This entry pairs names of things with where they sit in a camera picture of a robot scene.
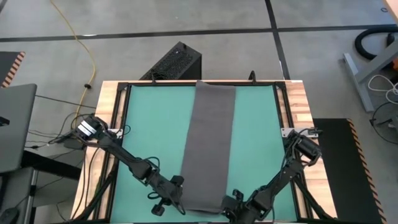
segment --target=black computer tower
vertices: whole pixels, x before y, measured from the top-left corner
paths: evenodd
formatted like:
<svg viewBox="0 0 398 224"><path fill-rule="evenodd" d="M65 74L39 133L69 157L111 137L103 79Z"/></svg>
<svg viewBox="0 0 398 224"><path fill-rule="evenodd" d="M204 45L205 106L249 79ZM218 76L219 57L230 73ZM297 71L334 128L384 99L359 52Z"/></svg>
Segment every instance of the black computer tower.
<svg viewBox="0 0 398 224"><path fill-rule="evenodd" d="M140 80L201 80L201 53L178 42Z"/></svg>

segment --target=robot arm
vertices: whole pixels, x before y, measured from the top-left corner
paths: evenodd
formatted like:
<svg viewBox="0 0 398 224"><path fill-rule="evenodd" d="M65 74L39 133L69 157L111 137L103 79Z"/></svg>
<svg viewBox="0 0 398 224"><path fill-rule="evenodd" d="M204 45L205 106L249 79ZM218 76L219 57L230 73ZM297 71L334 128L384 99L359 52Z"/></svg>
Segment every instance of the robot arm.
<svg viewBox="0 0 398 224"><path fill-rule="evenodd" d="M180 204L183 177L175 175L170 180L167 180L164 176L160 175L159 167L153 162L148 159L134 157L118 144L117 135L108 131L108 126L103 120L89 116L72 131L72 135L78 138L84 145L100 147L114 155L128 166L133 177L145 186L150 185L157 196L148 197L150 199L160 198L160 202L151 211L154 215L161 216L163 214L163 205L173 205L181 214L185 214ZM93 139L96 139L97 143L90 142Z"/></svg>
<svg viewBox="0 0 398 224"><path fill-rule="evenodd" d="M285 148L287 150L285 166L267 185L255 190L247 201L243 201L244 195L238 190L233 191L235 198L226 196L223 199L224 215L230 223L252 224L256 220L265 219L272 209L275 196L299 175L305 166L314 165L321 155L319 147L313 141L295 131L287 136ZM295 158L294 151L307 157L310 162Z"/></svg>

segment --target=white cable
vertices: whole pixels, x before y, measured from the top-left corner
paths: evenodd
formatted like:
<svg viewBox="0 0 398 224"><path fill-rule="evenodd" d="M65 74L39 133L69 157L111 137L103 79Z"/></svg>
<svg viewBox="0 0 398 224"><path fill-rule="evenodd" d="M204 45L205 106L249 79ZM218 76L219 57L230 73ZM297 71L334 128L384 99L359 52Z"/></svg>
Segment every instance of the white cable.
<svg viewBox="0 0 398 224"><path fill-rule="evenodd" d="M372 82L375 78L377 78L377 77L381 77L381 78L387 80L387 82L390 83L390 85L392 86L392 88L391 88L390 90L380 90L380 89L372 88L372 87L371 87L371 82ZM395 104L395 105L398 105L398 103L395 102L395 101L393 101L393 100L390 100L390 99L388 98L388 94L389 94L390 92L392 92L395 96L398 96L398 89L397 89L397 86L398 86L398 83L396 83L396 84L394 85L394 84L390 81L390 79L388 79L388 78L386 78L386 77L384 77L384 76L382 76L382 75L375 75L375 76L373 76L373 77L369 80L369 82L368 82L368 88L369 88L370 90L386 92L386 99L388 100L388 102L393 103L393 104Z"/></svg>

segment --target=gray towel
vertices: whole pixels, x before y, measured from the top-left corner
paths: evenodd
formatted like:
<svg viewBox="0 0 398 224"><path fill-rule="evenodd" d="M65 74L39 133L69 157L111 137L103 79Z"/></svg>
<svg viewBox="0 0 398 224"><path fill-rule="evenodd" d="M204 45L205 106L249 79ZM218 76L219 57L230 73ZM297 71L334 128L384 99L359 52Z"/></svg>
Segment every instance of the gray towel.
<svg viewBox="0 0 398 224"><path fill-rule="evenodd" d="M220 213L226 194L235 86L198 81L182 162L187 210Z"/></svg>

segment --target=vacuum hose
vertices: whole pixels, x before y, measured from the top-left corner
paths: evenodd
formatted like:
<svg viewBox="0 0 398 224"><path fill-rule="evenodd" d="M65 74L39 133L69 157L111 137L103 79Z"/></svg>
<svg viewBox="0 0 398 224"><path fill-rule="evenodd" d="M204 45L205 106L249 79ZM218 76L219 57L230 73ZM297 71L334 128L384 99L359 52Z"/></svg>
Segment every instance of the vacuum hose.
<svg viewBox="0 0 398 224"><path fill-rule="evenodd" d="M367 52L364 47L362 46L362 40L371 34L379 34L379 33L389 33L387 36L387 46L393 43L395 41L394 33L398 32L398 27L396 26L390 26L390 27L377 27L377 28L372 28L368 29L362 33L360 33L356 38L355 38L355 49L356 51L364 58L368 60L374 59L377 55L371 54ZM386 68L392 68L393 64L392 62L388 65L386 65Z"/></svg>

